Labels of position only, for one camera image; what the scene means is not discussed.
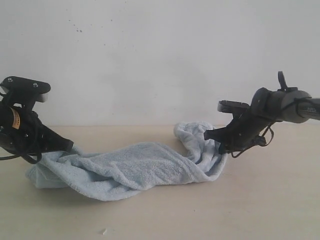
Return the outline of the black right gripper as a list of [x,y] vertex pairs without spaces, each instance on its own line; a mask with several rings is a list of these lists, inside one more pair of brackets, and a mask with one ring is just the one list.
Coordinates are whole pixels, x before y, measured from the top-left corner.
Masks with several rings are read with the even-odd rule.
[[249,110],[233,119],[226,127],[208,129],[203,133],[205,140],[223,141],[220,143],[218,153],[221,155],[233,152],[243,152],[254,146],[265,147],[269,143],[266,140],[265,130],[270,128],[273,121],[253,115]]

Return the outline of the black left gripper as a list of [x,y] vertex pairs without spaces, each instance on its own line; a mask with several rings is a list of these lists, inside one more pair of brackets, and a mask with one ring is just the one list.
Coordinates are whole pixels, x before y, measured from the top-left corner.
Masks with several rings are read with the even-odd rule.
[[70,152],[74,142],[42,126],[33,111],[35,103],[0,101],[0,147],[12,155],[41,155],[41,151]]

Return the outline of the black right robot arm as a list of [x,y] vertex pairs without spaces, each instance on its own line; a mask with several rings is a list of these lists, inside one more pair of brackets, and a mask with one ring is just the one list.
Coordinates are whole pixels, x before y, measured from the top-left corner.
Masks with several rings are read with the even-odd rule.
[[267,146],[265,135],[275,123],[319,120],[320,100],[296,87],[277,91],[262,87],[255,92],[250,104],[221,100],[217,110],[232,114],[232,120],[225,127],[206,130],[204,139],[218,142],[220,154],[240,155],[252,147]]

